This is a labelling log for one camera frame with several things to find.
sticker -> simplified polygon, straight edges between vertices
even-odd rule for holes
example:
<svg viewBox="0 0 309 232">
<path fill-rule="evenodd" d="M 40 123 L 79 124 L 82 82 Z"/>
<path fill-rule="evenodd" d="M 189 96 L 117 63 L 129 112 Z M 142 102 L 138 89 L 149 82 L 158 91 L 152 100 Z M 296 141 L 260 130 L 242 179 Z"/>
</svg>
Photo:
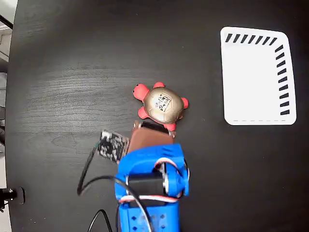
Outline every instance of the sticker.
<svg viewBox="0 0 309 232">
<path fill-rule="evenodd" d="M 165 112 L 171 102 L 171 98 L 166 96 L 165 94 L 160 94 L 154 106 L 159 108 L 160 111 Z"/>
</svg>

red and white wire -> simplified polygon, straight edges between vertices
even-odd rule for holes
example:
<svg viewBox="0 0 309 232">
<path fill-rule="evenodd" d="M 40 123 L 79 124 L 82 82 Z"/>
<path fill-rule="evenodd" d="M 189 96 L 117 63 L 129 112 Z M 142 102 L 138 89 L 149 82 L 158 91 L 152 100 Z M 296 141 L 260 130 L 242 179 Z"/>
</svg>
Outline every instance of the red and white wire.
<svg viewBox="0 0 309 232">
<path fill-rule="evenodd" d="M 174 203 L 177 202 L 177 198 L 173 197 L 165 197 L 165 196 L 160 196 L 160 195 L 140 195 L 141 200 L 154 200 L 154 201 L 160 201 L 160 202 L 167 202 L 167 203 Z M 125 203 L 125 202 L 132 202 L 134 201 L 134 197 L 131 195 L 123 196 L 119 202 L 120 203 Z"/>
<path fill-rule="evenodd" d="M 169 163 L 169 164 L 173 165 L 176 169 L 178 169 L 177 164 L 174 161 L 172 161 L 171 159 L 166 158 L 166 157 L 159 158 L 155 162 L 154 167 L 157 167 L 158 165 L 161 165 L 162 163 Z"/>
</svg>

black table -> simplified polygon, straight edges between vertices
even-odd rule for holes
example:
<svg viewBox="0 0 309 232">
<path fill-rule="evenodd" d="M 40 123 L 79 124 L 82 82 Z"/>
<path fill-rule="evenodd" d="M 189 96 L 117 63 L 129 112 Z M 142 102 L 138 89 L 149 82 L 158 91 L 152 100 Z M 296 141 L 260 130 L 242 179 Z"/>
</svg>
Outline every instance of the black table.
<svg viewBox="0 0 309 232">
<path fill-rule="evenodd" d="M 224 120 L 220 30 L 283 31 L 290 40 L 297 120 L 229 126 Z M 7 86 L 8 187 L 13 232 L 86 231 L 104 208 L 114 223 L 113 183 L 83 197 L 77 183 L 101 129 L 130 135 L 136 83 L 187 97 L 177 127 L 191 167 L 181 201 L 184 232 L 309 230 L 308 6 L 280 1 L 21 0 Z M 97 158 L 89 178 L 115 174 Z M 94 231 L 107 230 L 102 219 Z"/>
</svg>

gold turtle shell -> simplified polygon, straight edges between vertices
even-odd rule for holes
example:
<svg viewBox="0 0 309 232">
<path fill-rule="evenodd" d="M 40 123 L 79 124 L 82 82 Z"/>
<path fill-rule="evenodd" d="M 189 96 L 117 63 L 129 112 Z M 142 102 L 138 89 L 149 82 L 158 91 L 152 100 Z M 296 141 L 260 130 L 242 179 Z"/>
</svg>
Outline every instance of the gold turtle shell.
<svg viewBox="0 0 309 232">
<path fill-rule="evenodd" d="M 172 90 L 157 87 L 147 93 L 144 98 L 144 108 L 153 120 L 163 124 L 171 124 L 181 117 L 183 101 Z"/>
</svg>

white tray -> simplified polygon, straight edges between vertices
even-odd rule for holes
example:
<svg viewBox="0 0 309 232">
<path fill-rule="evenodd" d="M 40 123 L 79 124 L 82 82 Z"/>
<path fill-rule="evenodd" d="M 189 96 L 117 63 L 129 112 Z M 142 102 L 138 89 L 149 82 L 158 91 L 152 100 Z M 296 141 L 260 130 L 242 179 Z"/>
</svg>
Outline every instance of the white tray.
<svg viewBox="0 0 309 232">
<path fill-rule="evenodd" d="M 224 114 L 231 125 L 291 125 L 296 121 L 293 66 L 287 36 L 278 31 L 221 30 Z"/>
</svg>

